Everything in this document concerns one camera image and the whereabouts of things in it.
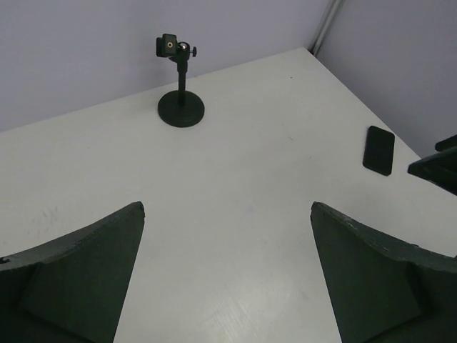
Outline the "black smartphone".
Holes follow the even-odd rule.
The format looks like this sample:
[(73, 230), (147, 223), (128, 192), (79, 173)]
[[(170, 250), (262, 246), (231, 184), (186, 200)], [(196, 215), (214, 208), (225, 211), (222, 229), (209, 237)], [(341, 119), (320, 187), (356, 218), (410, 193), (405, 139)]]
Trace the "black smartphone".
[(367, 130), (362, 164), (383, 176), (389, 176), (393, 167), (395, 135), (377, 126)]

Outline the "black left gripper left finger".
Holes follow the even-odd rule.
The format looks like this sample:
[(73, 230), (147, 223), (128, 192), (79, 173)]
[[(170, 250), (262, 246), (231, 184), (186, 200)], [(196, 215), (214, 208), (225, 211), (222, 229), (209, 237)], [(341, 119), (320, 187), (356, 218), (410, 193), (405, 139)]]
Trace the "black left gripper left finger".
[(141, 202), (1, 258), (2, 342), (112, 342), (145, 224)]

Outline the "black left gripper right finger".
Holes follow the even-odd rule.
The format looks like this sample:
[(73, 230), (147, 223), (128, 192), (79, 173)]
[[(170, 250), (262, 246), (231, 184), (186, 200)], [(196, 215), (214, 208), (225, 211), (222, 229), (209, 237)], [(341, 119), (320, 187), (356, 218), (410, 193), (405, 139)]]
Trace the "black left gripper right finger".
[(342, 342), (456, 341), (456, 259), (321, 202), (311, 226)]

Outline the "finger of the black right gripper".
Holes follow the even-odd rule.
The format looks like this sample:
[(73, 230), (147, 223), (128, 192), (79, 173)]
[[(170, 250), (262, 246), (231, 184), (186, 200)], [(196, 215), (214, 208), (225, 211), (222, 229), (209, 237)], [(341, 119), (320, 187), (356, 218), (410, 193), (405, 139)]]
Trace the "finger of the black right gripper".
[(408, 173), (457, 195), (456, 135), (435, 144), (436, 153), (408, 166)]

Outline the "black phone stand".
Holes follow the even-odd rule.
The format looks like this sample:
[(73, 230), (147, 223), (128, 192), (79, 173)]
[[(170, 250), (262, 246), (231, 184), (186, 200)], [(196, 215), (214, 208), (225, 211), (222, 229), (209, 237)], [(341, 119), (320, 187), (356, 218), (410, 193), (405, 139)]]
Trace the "black phone stand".
[(196, 47), (178, 41), (176, 35), (163, 34), (156, 38), (156, 55), (174, 62), (178, 72), (178, 89), (164, 94), (158, 102), (159, 117), (178, 128), (197, 125), (204, 117), (205, 106), (198, 95), (186, 89), (189, 59), (197, 55)]

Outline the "aluminium right corner post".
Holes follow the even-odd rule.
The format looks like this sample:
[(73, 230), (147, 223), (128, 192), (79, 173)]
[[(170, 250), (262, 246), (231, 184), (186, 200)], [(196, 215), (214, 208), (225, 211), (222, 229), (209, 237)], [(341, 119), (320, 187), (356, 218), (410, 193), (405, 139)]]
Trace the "aluminium right corner post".
[(333, 22), (335, 21), (341, 7), (343, 6), (344, 0), (330, 0), (328, 6), (323, 13), (321, 21), (316, 29), (316, 32), (311, 40), (308, 51), (313, 55), (317, 56), (321, 50), (321, 47), (325, 41), (327, 33), (330, 31)]

